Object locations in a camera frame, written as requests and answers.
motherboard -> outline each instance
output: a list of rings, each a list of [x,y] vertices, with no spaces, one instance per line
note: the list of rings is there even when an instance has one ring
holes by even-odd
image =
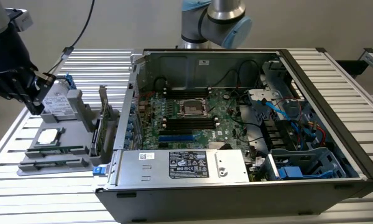
[[[138,111],[142,117],[144,149],[233,148],[249,150],[244,125],[230,118],[234,91],[214,89],[201,98],[169,99],[145,93]]]

warning label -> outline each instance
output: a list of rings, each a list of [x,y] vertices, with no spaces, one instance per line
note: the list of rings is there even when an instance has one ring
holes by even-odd
[[[209,177],[205,151],[169,152],[168,175],[172,179]]]
[[[54,116],[73,114],[69,101],[65,96],[45,97],[44,106]]]

white wall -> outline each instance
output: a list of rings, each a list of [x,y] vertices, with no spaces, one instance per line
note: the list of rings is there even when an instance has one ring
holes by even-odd
[[[90,0],[1,0],[30,11],[21,34],[41,70],[81,31]],[[253,29],[242,47],[324,47],[336,59],[373,48],[373,0],[244,0]],[[180,37],[181,0],[97,0],[78,48],[173,47]],[[360,82],[373,94],[373,74]]]

power supply label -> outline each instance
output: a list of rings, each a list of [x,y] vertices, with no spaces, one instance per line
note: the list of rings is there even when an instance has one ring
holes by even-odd
[[[205,151],[169,152],[168,158],[172,179],[209,177]]]

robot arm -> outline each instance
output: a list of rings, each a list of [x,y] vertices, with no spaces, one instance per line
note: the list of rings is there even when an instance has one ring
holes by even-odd
[[[56,76],[40,73],[18,36],[32,25],[28,11],[0,3],[0,96],[24,102],[32,114],[44,110],[42,99]]]
[[[184,0],[178,48],[237,48],[252,29],[241,0]]]

